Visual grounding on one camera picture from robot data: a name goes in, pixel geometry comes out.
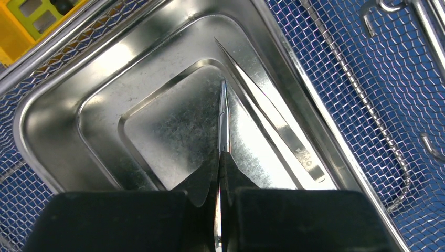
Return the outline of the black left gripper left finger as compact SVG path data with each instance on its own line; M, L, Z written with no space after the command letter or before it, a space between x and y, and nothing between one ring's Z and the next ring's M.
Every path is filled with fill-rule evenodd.
M218 150L170 191L64 192L24 251L214 251Z

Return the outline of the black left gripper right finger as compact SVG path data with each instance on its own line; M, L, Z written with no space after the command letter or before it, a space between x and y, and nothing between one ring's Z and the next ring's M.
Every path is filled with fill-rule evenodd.
M223 251L397 251L357 191L261 189L228 152L219 161Z

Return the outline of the steel surgical forceps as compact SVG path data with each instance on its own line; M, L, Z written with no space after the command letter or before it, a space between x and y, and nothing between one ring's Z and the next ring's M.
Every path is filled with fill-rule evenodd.
M218 112L218 148L219 156L224 152L230 152L230 122L227 81L222 80L220 86L220 100ZM223 170L218 167L218 195L216 199L215 220L214 220L214 245L215 251L227 251L226 241L224 241L225 217L224 210L227 205L227 197L223 195Z

